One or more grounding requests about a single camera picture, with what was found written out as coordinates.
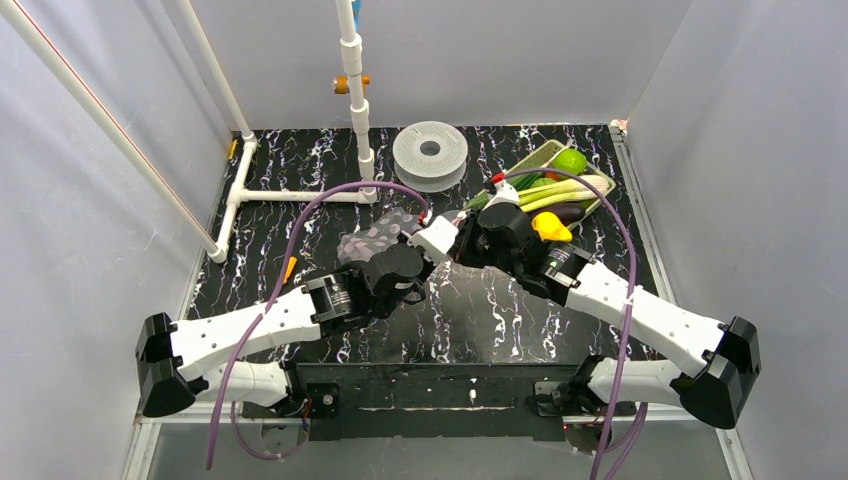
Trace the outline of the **clear pink zip top bag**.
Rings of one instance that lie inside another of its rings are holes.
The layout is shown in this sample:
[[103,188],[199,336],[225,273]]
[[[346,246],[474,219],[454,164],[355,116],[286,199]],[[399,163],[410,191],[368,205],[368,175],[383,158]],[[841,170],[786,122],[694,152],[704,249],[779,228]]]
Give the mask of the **clear pink zip top bag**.
[[385,212],[371,227],[344,234],[337,246],[337,257],[341,264],[368,261],[375,254],[398,244],[402,235],[409,237],[421,229],[417,216],[402,208],[394,208]]

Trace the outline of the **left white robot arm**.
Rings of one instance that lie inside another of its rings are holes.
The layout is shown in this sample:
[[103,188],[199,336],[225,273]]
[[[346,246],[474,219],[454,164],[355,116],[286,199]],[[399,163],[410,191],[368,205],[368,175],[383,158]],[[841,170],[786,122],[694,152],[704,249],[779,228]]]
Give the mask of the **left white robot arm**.
[[279,407],[305,392],[274,365],[243,360],[276,346],[312,342],[389,317],[435,268],[422,248],[396,244],[367,261],[348,262],[272,302],[205,319],[147,317],[135,348],[141,413],[174,415],[223,390],[228,401]]

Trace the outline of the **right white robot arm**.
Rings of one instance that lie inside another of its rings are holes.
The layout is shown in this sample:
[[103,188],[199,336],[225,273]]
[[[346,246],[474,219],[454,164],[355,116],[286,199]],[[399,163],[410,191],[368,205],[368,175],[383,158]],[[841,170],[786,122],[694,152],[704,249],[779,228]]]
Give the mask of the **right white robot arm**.
[[733,429],[761,372],[756,326],[682,309],[627,280],[588,252],[540,237],[519,207],[499,203],[469,215],[451,251],[472,268],[493,267],[529,294],[588,314],[618,329],[632,309],[630,334],[659,360],[590,356],[569,382],[580,404],[611,399],[680,407],[718,429]]

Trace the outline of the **toy celery stalk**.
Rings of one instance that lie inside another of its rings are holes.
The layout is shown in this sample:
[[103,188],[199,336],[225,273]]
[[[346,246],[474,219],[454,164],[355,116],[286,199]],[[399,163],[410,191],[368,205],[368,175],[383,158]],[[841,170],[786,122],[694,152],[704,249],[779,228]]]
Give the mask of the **toy celery stalk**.
[[520,208],[531,212],[559,203],[580,202],[597,199],[611,190],[610,182],[599,175],[581,175],[577,180],[568,179],[519,193]]

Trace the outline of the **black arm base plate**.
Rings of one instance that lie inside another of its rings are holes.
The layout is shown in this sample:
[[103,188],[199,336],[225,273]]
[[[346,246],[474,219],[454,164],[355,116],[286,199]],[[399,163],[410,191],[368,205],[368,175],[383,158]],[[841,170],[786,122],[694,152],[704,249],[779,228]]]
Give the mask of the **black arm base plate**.
[[248,402],[248,419],[300,419],[313,441],[529,437],[562,441],[563,420],[602,423],[585,367],[554,363],[300,363],[289,397]]

